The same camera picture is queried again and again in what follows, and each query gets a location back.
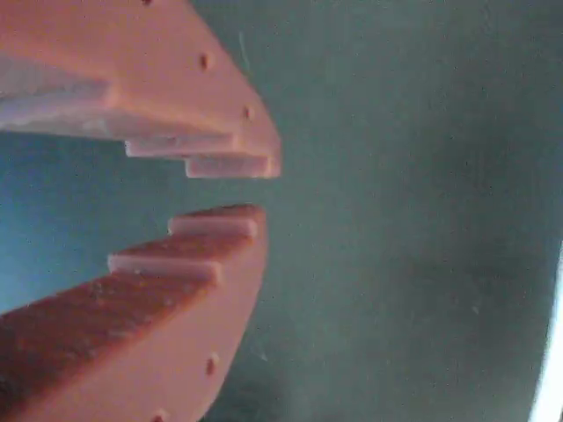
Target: plastic piece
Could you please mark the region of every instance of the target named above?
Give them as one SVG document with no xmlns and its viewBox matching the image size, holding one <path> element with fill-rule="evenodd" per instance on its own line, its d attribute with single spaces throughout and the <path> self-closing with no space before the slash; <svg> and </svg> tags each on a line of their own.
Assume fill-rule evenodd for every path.
<svg viewBox="0 0 563 422">
<path fill-rule="evenodd" d="M 111 274 L 0 316 L 0 420 L 199 420 L 252 312 L 265 224 L 253 206 L 173 218 Z"/>
<path fill-rule="evenodd" d="M 266 108 L 185 0 L 0 2 L 0 128 L 127 141 L 191 177 L 281 171 Z"/>
</svg>

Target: curved edge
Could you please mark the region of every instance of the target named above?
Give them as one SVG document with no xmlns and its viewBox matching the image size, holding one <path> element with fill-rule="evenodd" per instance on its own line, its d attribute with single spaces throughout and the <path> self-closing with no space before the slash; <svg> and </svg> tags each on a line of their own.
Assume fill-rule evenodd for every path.
<svg viewBox="0 0 563 422">
<path fill-rule="evenodd" d="M 530 422 L 559 422 L 563 411 L 563 244 L 556 283 L 547 347 Z"/>
</svg>

